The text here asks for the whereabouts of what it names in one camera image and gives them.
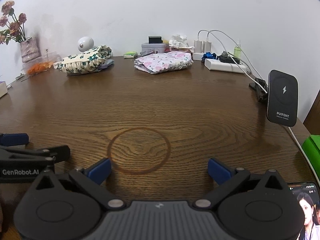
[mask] white fabric with pink flowers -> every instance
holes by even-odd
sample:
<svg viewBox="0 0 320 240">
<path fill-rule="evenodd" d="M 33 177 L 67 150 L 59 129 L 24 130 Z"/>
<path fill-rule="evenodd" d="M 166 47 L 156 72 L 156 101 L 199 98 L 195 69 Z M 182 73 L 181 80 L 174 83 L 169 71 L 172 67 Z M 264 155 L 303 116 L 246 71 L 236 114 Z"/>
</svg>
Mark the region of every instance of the white fabric with pink flowers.
<svg viewBox="0 0 320 240">
<path fill-rule="evenodd" d="M 187 68 L 193 64 L 191 54 L 186 52 L 171 51 L 168 53 L 151 54 L 137 58 L 134 66 L 138 70 L 150 74 L 173 71 Z"/>
</svg>

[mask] white sphere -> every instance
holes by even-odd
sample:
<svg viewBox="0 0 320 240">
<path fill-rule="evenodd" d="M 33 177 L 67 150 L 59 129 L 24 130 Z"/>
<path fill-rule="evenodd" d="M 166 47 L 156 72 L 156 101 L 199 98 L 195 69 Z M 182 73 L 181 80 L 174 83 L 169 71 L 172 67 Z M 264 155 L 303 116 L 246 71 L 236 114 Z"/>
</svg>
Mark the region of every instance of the white sphere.
<svg viewBox="0 0 320 240">
<path fill-rule="evenodd" d="M 78 49 L 81 52 L 85 52 L 88 49 L 92 49 L 94 47 L 94 41 L 91 37 L 82 37 L 78 41 Z"/>
</svg>

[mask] gray ribbed panel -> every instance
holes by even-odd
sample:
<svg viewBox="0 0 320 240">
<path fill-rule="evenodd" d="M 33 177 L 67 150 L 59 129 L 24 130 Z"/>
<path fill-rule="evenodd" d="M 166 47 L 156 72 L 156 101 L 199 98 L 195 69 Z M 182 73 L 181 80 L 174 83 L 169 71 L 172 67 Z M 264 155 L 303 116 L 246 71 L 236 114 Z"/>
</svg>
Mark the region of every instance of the gray ribbed panel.
<svg viewBox="0 0 320 240">
<path fill-rule="evenodd" d="M 196 211 L 186 201 L 133 201 L 109 212 L 98 229 L 84 240 L 235 240 L 210 212 Z"/>
</svg>

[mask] brown tabletop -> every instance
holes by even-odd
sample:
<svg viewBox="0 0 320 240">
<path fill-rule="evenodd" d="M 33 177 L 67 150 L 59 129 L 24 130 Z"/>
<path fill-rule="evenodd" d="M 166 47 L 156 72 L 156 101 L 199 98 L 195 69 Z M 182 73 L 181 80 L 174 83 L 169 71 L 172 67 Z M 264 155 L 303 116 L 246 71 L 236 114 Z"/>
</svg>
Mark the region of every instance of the brown tabletop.
<svg viewBox="0 0 320 240">
<path fill-rule="evenodd" d="M 158 75 L 122 57 L 100 73 L 68 77 L 52 69 L 12 84 L 0 99 L 0 132 L 26 132 L 34 148 L 69 145 L 72 157 L 57 164 L 60 171 L 88 167 L 109 149 L 106 185 L 126 201 L 195 200 L 213 187 L 211 157 L 255 173 L 275 168 L 287 182 L 315 181 L 287 130 L 267 120 L 249 82 L 199 61 Z M 309 136 L 299 120 L 292 130 L 300 143 Z M 12 217 L 27 188 L 0 185 L 1 239 L 20 239 Z"/>
</svg>

